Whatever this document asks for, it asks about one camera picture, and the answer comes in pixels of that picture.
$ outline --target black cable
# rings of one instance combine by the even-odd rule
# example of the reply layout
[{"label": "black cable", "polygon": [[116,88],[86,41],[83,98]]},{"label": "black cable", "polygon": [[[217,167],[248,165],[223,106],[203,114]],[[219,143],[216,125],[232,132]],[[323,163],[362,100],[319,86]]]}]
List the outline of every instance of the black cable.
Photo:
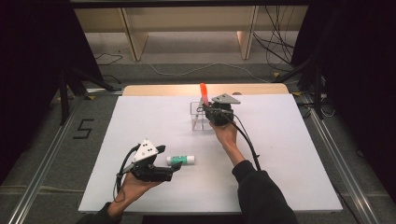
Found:
[{"label": "black cable", "polygon": [[260,41],[260,39],[257,37],[256,33],[253,33],[253,36],[256,38],[256,40],[259,42],[259,44],[260,44],[264,49],[266,49],[266,50],[269,51],[270,53],[274,54],[277,58],[279,58],[280,60],[282,60],[284,63],[287,63],[288,65],[291,66],[291,63],[290,63],[290,62],[286,61],[284,58],[282,58],[281,56],[279,56],[279,55],[278,55],[277,53],[275,53],[273,50],[269,49],[267,46],[264,46],[264,44],[263,44],[263,43]]},{"label": "black cable", "polygon": [[99,58],[101,58],[104,55],[108,55],[108,56],[112,56],[112,57],[119,57],[119,58],[114,60],[111,63],[100,63],[98,65],[110,65],[110,64],[113,64],[114,62],[119,61],[119,60],[121,60],[123,58],[122,55],[119,55],[119,54],[102,53],[101,55],[97,56],[95,59],[99,59]]},{"label": "black cable", "polygon": [[[272,39],[273,39],[273,37],[275,36],[275,37],[277,37],[276,36],[276,34],[275,34],[275,31],[276,31],[276,28],[274,28],[274,30],[273,30],[273,32],[272,32],[272,35],[271,35],[271,37],[270,37],[270,41],[272,41]],[[275,49],[275,48],[272,48],[272,49],[270,49],[270,43],[268,43],[268,45],[266,46],[266,47],[264,47],[265,49],[267,49],[267,51],[265,52],[265,59],[267,60],[267,63],[268,64],[271,64],[270,63],[270,55],[268,54],[268,52],[272,52],[275,56],[277,55],[277,54],[275,54],[275,52],[273,51],[273,49]],[[283,62],[285,62],[285,63],[289,63],[287,60],[285,60],[284,58],[282,58],[282,57],[280,57],[279,55],[277,55],[276,57],[278,57],[281,61],[283,61]]]},{"label": "black cable", "polygon": [[[293,8],[293,11],[290,13],[290,17],[289,17],[289,20],[288,20],[288,24],[287,24],[287,28],[286,28],[286,30],[285,30],[285,40],[283,40],[283,38],[282,38],[282,35],[280,34],[280,23],[282,23],[282,21],[283,21],[283,19],[284,19],[284,17],[285,17],[285,14],[286,14],[286,11],[288,10],[288,7],[285,7],[285,10],[283,11],[283,14],[282,14],[282,19],[280,20],[280,22],[279,22],[279,24],[278,24],[278,33],[279,33],[279,36],[280,36],[280,40],[281,40],[281,43],[284,43],[284,44],[286,44],[286,32],[288,31],[288,29],[289,29],[289,23],[290,23],[290,18],[291,18],[291,15],[292,15],[292,13],[294,12],[294,8]],[[283,49],[283,52],[285,53],[285,57],[288,59],[288,61],[290,61],[290,59],[289,59],[289,57],[288,57],[288,54],[289,54],[289,56],[291,57],[291,53],[290,53],[290,51],[289,51],[289,49],[288,48],[285,48],[286,46],[285,45],[282,45],[282,49]]]},{"label": "black cable", "polygon": [[290,56],[291,56],[291,53],[289,52],[289,49],[288,49],[288,48],[285,48],[288,44],[283,40],[282,35],[281,35],[280,32],[279,32],[279,30],[280,30],[280,22],[283,21],[283,17],[285,16],[287,7],[286,7],[285,10],[283,11],[283,16],[282,16],[282,19],[281,19],[280,22],[279,22],[279,6],[276,7],[276,22],[274,22],[273,18],[271,17],[271,15],[270,15],[270,13],[269,13],[269,11],[268,11],[268,7],[265,7],[265,10],[266,10],[266,12],[267,12],[267,14],[268,14],[268,17],[270,18],[270,21],[271,21],[271,23],[273,24],[273,27],[274,27],[273,35],[281,42],[283,52],[284,52],[284,54],[285,54],[287,60],[289,60],[289,57],[288,57],[288,55],[286,54],[286,51],[288,52],[288,54],[289,54]]},{"label": "black cable", "polygon": [[275,45],[284,45],[285,47],[288,47],[288,48],[290,48],[290,49],[294,49],[294,46],[292,46],[292,45],[290,45],[290,44],[288,44],[288,43],[279,43],[279,42],[275,42],[275,41],[269,41],[269,40],[266,40],[266,39],[264,39],[264,38],[262,38],[262,37],[259,37],[259,36],[256,34],[256,32],[253,32],[253,34],[256,35],[256,37],[259,38],[260,41],[268,42],[268,43],[270,43],[270,44],[275,44]]},{"label": "black cable", "polygon": [[311,107],[308,107],[308,111],[303,115],[303,119],[309,118],[311,116]]},{"label": "black cable", "polygon": [[121,179],[122,179],[122,176],[123,176],[123,173],[122,173],[122,172],[123,172],[123,169],[124,169],[124,167],[125,167],[125,164],[126,164],[126,162],[128,161],[128,159],[129,159],[129,157],[131,156],[131,154],[132,154],[134,151],[138,150],[139,147],[140,147],[140,144],[137,144],[137,146],[133,147],[133,148],[128,152],[128,154],[126,155],[124,161],[122,162],[122,166],[121,166],[121,168],[120,168],[120,171],[117,173],[117,179],[116,179],[117,192],[120,191]]},{"label": "black cable", "polygon": [[295,67],[292,71],[287,73],[285,76],[275,80],[274,83],[281,83],[281,82],[288,80],[291,77],[294,77],[295,75],[301,73],[309,63],[310,63],[310,59],[307,59],[305,62],[303,62],[300,65],[298,65],[297,67]]},{"label": "black cable", "polygon": [[[248,144],[248,146],[249,146],[249,148],[250,148],[251,154],[252,154],[252,156],[253,156],[254,163],[256,164],[256,169],[257,169],[258,171],[260,171],[262,168],[260,167],[259,160],[257,159],[257,158],[259,158],[260,155],[259,155],[259,156],[256,155],[256,151],[254,150],[253,144],[251,144],[250,139],[249,139],[248,136],[247,136],[248,133],[245,134],[244,132],[242,132],[242,130],[241,130],[238,126],[236,126],[236,124],[233,123],[233,121],[230,120],[224,113],[220,112],[220,114],[221,114],[224,118],[226,118],[226,119],[236,128],[236,130],[242,134],[242,136],[244,136],[244,138],[245,138],[245,140],[247,141],[247,144]],[[239,118],[238,118],[238,120],[239,120],[239,123],[241,124],[241,126],[243,127],[243,124],[242,124],[241,120],[240,120]]]},{"label": "black cable", "polygon": [[113,77],[113,78],[117,81],[117,83],[122,84],[122,82],[119,81],[119,80],[118,80],[116,77],[114,77],[114,76],[111,76],[111,75],[103,75],[103,77]]},{"label": "black cable", "polygon": [[116,201],[116,195],[114,194],[114,191],[115,191],[115,189],[116,189],[116,186],[118,187],[117,179],[116,179],[116,182],[114,183],[114,188],[113,188],[113,201],[114,201],[115,203],[121,203],[123,200],[121,200],[121,201]]},{"label": "black cable", "polygon": [[271,67],[271,70],[270,70],[270,74],[272,74],[272,71],[275,69],[275,70],[278,70],[278,71],[281,71],[281,72],[291,72],[290,70],[285,70],[285,69],[283,69],[283,68],[278,68],[278,66],[280,65],[280,63],[278,63],[276,66],[273,66],[272,64],[270,64],[270,63],[268,63],[268,65],[270,65],[270,67]]},{"label": "black cable", "polygon": [[285,44],[286,44],[286,32],[289,30],[289,24],[290,24],[291,16],[292,16],[293,13],[294,13],[294,8],[295,8],[295,7],[293,7],[292,10],[291,10],[291,13],[290,13],[290,16],[289,16],[289,20],[288,20],[288,25],[286,26],[286,31],[285,31]]}]

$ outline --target white table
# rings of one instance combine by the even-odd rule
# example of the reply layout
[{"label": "white table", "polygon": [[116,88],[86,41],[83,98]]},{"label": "white table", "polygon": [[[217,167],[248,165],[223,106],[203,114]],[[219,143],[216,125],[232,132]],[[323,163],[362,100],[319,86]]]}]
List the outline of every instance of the white table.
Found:
[{"label": "white table", "polygon": [[[128,153],[144,138],[166,145],[154,162],[167,166],[167,156],[193,155],[195,164],[182,166],[171,182],[151,189],[126,211],[140,215],[237,214],[237,182],[233,166],[213,131],[191,129],[190,102],[196,95],[121,96],[113,112],[80,212],[99,211],[111,202],[116,173]],[[208,86],[209,98],[212,87]],[[342,205],[290,94],[236,95],[233,105],[266,170],[295,212],[337,212]],[[248,144],[238,146],[253,161]]]}]

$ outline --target gripper camera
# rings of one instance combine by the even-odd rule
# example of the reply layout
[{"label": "gripper camera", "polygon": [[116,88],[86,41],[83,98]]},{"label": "gripper camera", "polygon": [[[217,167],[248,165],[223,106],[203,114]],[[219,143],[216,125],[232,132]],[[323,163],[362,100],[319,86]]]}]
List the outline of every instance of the gripper camera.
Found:
[{"label": "gripper camera", "polygon": [[[132,163],[124,168],[125,163],[134,151]],[[120,191],[123,175],[128,172],[131,172],[136,179],[145,182],[171,181],[173,173],[180,170],[182,162],[178,162],[171,167],[156,167],[153,163],[157,155],[164,151],[165,146],[155,147],[148,139],[133,147],[125,157],[120,172],[117,173],[117,191]]]},{"label": "gripper camera", "polygon": [[212,98],[213,103],[203,104],[205,116],[216,126],[224,126],[233,121],[233,110],[231,104],[241,104],[227,93]]}]

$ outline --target wire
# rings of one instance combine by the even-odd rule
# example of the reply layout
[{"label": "wire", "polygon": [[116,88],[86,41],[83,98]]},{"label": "wire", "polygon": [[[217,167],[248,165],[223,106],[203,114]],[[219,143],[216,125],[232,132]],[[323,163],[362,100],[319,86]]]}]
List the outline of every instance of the wire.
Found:
[{"label": "wire", "polygon": [[110,65],[110,64],[113,64],[113,63],[115,63],[115,62],[117,62],[117,61],[119,61],[119,60],[121,60],[123,58],[122,55],[119,55],[119,54],[102,53],[101,55],[95,57],[95,59],[100,59],[104,55],[108,55],[108,56],[112,56],[112,57],[119,57],[119,58],[114,60],[111,63],[99,63],[98,65]]},{"label": "wire", "polygon": [[289,24],[290,24],[291,16],[292,16],[293,13],[294,13],[294,8],[295,8],[295,6],[293,6],[293,8],[292,8],[292,10],[291,10],[291,13],[290,13],[290,16],[289,16],[289,20],[288,20],[288,24],[287,24],[287,26],[286,26],[286,31],[285,31],[285,44],[286,44],[286,32],[289,30]]},{"label": "wire", "polygon": [[280,60],[282,60],[282,62],[287,63],[288,65],[291,65],[290,62],[288,62],[288,61],[285,60],[284,58],[280,57],[280,56],[279,56],[277,53],[275,53],[273,50],[269,49],[269,44],[268,44],[268,46],[265,46],[265,45],[260,41],[260,39],[258,38],[258,36],[257,36],[257,34],[256,34],[255,32],[253,33],[253,36],[256,38],[256,40],[259,42],[259,44],[260,44],[264,49],[266,49],[266,50],[269,51],[270,53],[274,54],[277,58],[279,58]]},{"label": "wire", "polygon": [[311,107],[308,107],[308,111],[303,115],[303,119],[309,118],[311,116]]},{"label": "wire", "polygon": [[363,154],[363,152],[361,151],[361,150],[356,150],[356,155],[358,155],[358,156],[360,156],[360,157],[362,157],[362,158],[364,158],[364,154]]},{"label": "wire", "polygon": [[270,69],[270,76],[273,74],[274,69],[277,71],[282,71],[282,72],[290,72],[289,70],[285,70],[282,68],[278,68],[278,66],[280,66],[281,63],[278,63],[276,66],[271,65],[270,63],[268,63],[268,65],[270,65],[271,69]]},{"label": "wire", "polygon": [[333,110],[331,114],[328,113],[328,112],[325,112],[325,111],[323,110],[323,108],[321,108],[320,111],[321,111],[322,114],[323,114],[325,117],[327,117],[327,118],[331,118],[331,117],[334,116],[334,114],[335,114],[335,110]]},{"label": "wire", "polygon": [[[274,29],[275,29],[276,32],[277,32],[278,39],[279,39],[280,42],[282,43],[282,49],[283,49],[283,52],[284,52],[284,54],[285,54],[285,57],[288,59],[288,61],[290,61],[290,60],[289,60],[289,57],[288,57],[288,55],[287,55],[287,53],[286,53],[286,51],[289,53],[290,56],[291,56],[291,53],[289,52],[289,49],[288,49],[288,48],[284,48],[286,42],[283,40],[282,35],[280,34],[280,23],[282,23],[283,18],[285,17],[285,14],[286,14],[286,10],[288,10],[288,7],[285,7],[285,10],[283,11],[283,14],[282,14],[282,19],[281,19],[280,21],[279,21],[279,10],[280,10],[280,7],[279,7],[279,6],[276,6],[276,24],[274,25],[274,23],[273,23],[273,25],[274,25]],[[286,36],[286,33],[287,33],[288,29],[289,29],[290,18],[291,18],[291,16],[292,16],[292,13],[293,13],[293,12],[294,12],[294,10],[290,13],[289,21],[288,21],[288,24],[287,24],[287,29],[286,29],[286,31],[285,31],[285,36]],[[273,22],[272,17],[271,17],[271,15],[270,15],[269,13],[268,13],[268,16],[270,17],[271,22]]]},{"label": "wire", "polygon": [[[272,38],[275,36],[280,42],[282,42],[282,36],[280,35],[280,32],[279,32],[278,28],[276,27],[276,26],[277,26],[277,23],[278,23],[278,19],[279,19],[279,16],[278,16],[278,7],[276,7],[276,23],[274,23],[274,20],[273,20],[273,18],[272,18],[272,16],[271,16],[270,12],[268,11],[268,7],[265,7],[265,10],[266,10],[266,12],[267,12],[267,14],[268,14],[268,17],[270,18],[270,21],[271,21],[271,23],[273,24],[273,27],[274,27],[274,30],[273,30],[272,35],[271,35],[271,40],[272,40]],[[267,62],[268,62],[268,59],[269,59],[269,57],[268,57],[268,52],[267,52],[267,54],[266,54],[266,59],[267,59]]]},{"label": "wire", "polygon": [[[297,106],[314,107],[316,103],[297,103]],[[320,102],[320,105],[327,105],[329,102]]]},{"label": "wire", "polygon": [[230,66],[230,67],[232,67],[232,68],[236,68],[236,69],[243,70],[243,71],[245,71],[246,73],[248,73],[251,77],[253,77],[253,78],[255,78],[255,79],[259,80],[259,81],[262,81],[262,82],[265,82],[265,83],[269,83],[269,81],[267,81],[267,80],[265,80],[265,79],[261,79],[261,78],[259,78],[259,77],[254,76],[254,75],[251,74],[246,68],[239,67],[239,66],[235,66],[235,65],[231,65],[231,64],[228,64],[228,63],[212,63],[212,64],[209,64],[209,65],[206,65],[206,66],[203,66],[203,67],[199,67],[199,68],[192,69],[192,70],[190,70],[189,72],[174,74],[174,73],[163,73],[163,72],[160,72],[160,71],[158,71],[151,63],[149,63],[148,61],[146,61],[143,57],[142,57],[142,60],[143,60],[146,64],[148,64],[148,65],[151,67],[151,69],[154,70],[154,72],[155,72],[156,74],[161,75],[161,76],[183,77],[183,76],[186,76],[186,75],[191,74],[191,73],[193,73],[193,72],[196,72],[196,71],[199,71],[199,70],[202,70],[202,69],[205,69],[205,68],[214,66],[214,65],[226,65],[226,66]]},{"label": "wire", "polygon": [[116,77],[114,77],[114,76],[111,76],[111,75],[102,75],[102,77],[113,77],[113,78],[117,81],[117,83],[122,84],[122,82],[119,81],[119,80],[118,80]]},{"label": "wire", "polygon": [[244,128],[244,125],[242,124],[241,120],[240,120],[235,114],[233,114],[233,115],[239,120],[239,123],[241,124],[241,126],[242,126],[242,128],[244,129],[245,132],[242,132],[242,130],[241,130],[238,126],[236,126],[236,124],[235,124],[232,120],[230,120],[230,119],[229,119],[224,113],[222,113],[221,111],[220,111],[220,114],[221,114],[224,118],[226,118],[226,119],[236,128],[236,130],[242,134],[242,136],[244,136],[244,138],[245,138],[245,140],[247,141],[247,144],[248,144],[248,146],[249,146],[249,148],[250,148],[251,154],[252,154],[252,156],[253,156],[254,163],[256,164],[256,169],[257,169],[258,171],[260,171],[262,168],[260,167],[259,160],[257,159],[257,158],[259,158],[260,155],[259,155],[259,156],[256,155],[256,151],[254,150],[253,144],[251,143],[250,138],[248,137],[248,133],[246,132],[246,130],[245,130],[245,128]]},{"label": "wire", "polygon": [[133,147],[133,148],[131,148],[131,150],[129,150],[129,152],[128,152],[128,154],[126,154],[126,156],[125,156],[125,158],[124,158],[124,160],[123,160],[123,162],[122,162],[122,166],[121,166],[121,168],[120,168],[120,171],[116,174],[116,182],[114,183],[114,189],[113,189],[113,200],[114,200],[114,202],[116,202],[116,203],[120,203],[120,202],[122,202],[123,200],[125,200],[125,199],[123,199],[123,200],[121,200],[121,201],[116,201],[116,196],[115,196],[115,189],[116,189],[116,187],[117,187],[117,192],[120,192],[120,188],[121,188],[121,180],[122,180],[122,177],[123,177],[123,175],[124,175],[124,172],[123,172],[123,169],[124,169],[124,167],[125,167],[125,164],[126,164],[126,162],[128,161],[128,159],[129,159],[129,157],[131,156],[131,154],[133,153],[133,152],[135,152],[135,151],[137,151],[138,149],[139,149],[139,147],[140,147],[140,144],[137,144],[137,146],[135,146],[135,147]]},{"label": "wire", "polygon": [[264,39],[264,38],[262,38],[262,37],[259,37],[257,34],[256,34],[256,37],[259,38],[260,41],[263,41],[263,42],[267,42],[267,43],[275,44],[275,45],[284,45],[285,47],[294,49],[294,46],[292,46],[292,45],[290,45],[290,44],[288,44],[288,43],[279,43],[279,42],[274,42],[274,41],[266,40],[266,39]]}]

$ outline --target aluminum rail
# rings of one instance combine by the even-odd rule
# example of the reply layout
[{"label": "aluminum rail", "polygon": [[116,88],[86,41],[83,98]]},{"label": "aluminum rail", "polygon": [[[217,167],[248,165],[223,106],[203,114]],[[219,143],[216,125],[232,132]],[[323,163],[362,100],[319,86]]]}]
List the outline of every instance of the aluminum rail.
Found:
[{"label": "aluminum rail", "polygon": [[87,92],[85,93],[86,96],[98,96],[98,95],[116,95],[116,96],[122,96],[123,89],[122,91],[107,91],[105,89],[87,89]]},{"label": "aluminum rail", "polygon": [[67,133],[71,122],[73,121],[73,118],[76,114],[76,111],[78,109],[78,106],[81,104],[83,100],[83,96],[76,97],[73,100],[73,104],[71,106],[71,113],[69,118],[66,120],[64,125],[62,125],[58,132],[56,133],[54,139],[52,140],[51,145],[49,146],[49,149],[44,156],[43,161],[40,163],[40,166],[38,167],[37,171],[35,172],[35,175],[30,182],[29,186],[27,187],[26,191],[23,193],[21,196],[19,202],[14,208],[13,213],[11,214],[11,217],[9,219],[9,224],[20,224],[23,223],[25,220],[34,200],[35,196],[37,195],[41,184],[43,183],[45,177],[47,176],[47,173],[52,165],[52,162],[54,158],[56,157],[56,154],[59,151],[59,148],[61,147],[61,144],[64,140],[65,134]]},{"label": "aluminum rail", "polygon": [[[312,100],[309,96],[304,96],[304,102],[312,103]],[[315,126],[317,127],[326,148],[329,150],[332,161],[334,162],[335,167],[337,168],[341,178],[343,179],[344,184],[346,185],[346,188],[353,202],[355,203],[359,213],[361,214],[361,218],[363,219],[364,223],[380,223],[373,207],[370,205],[370,202],[364,195],[364,192],[361,189],[361,186],[359,185],[357,179],[352,174],[352,171],[347,165],[347,162],[344,159],[340,149],[335,144],[324,120],[319,119],[318,115],[315,112],[311,114],[311,118],[314,121]]]}]

